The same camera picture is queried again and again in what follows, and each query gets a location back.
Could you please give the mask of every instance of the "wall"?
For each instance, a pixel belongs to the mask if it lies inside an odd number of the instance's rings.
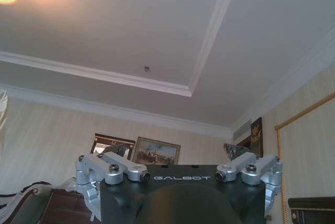
[[[0,194],[17,192],[40,180],[58,185],[74,176],[75,159],[90,152],[96,132],[180,144],[179,164],[227,162],[220,138],[18,99],[9,98],[6,127]]]
[[[277,154],[275,125],[333,91],[335,63],[263,117],[264,153]],[[335,195],[334,120],[333,99],[281,130],[287,199]],[[273,221],[270,223],[282,223],[280,195],[276,198],[271,215]]]

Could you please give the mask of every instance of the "framed painting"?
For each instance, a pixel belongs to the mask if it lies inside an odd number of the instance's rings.
[[[176,165],[180,145],[138,137],[133,161],[144,165]]]
[[[116,145],[120,146],[118,151],[121,151],[122,156],[130,160],[132,150],[135,146],[135,141],[102,135],[99,133],[95,134],[93,146],[91,148],[91,153],[97,155],[103,152],[109,152],[109,151],[115,152],[113,146]]]

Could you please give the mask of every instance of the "wooden dresser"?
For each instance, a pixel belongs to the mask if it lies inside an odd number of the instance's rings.
[[[97,218],[90,222],[90,218],[91,212],[85,206],[83,195],[53,189],[41,224],[100,223]]]

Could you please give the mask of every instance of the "air vent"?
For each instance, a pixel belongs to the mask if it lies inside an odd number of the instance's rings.
[[[233,143],[239,143],[250,135],[251,119],[233,133]]]

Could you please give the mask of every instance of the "gold picture frame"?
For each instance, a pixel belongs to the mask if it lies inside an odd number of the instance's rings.
[[[178,144],[138,137],[132,160],[144,165],[176,165],[180,148]]]

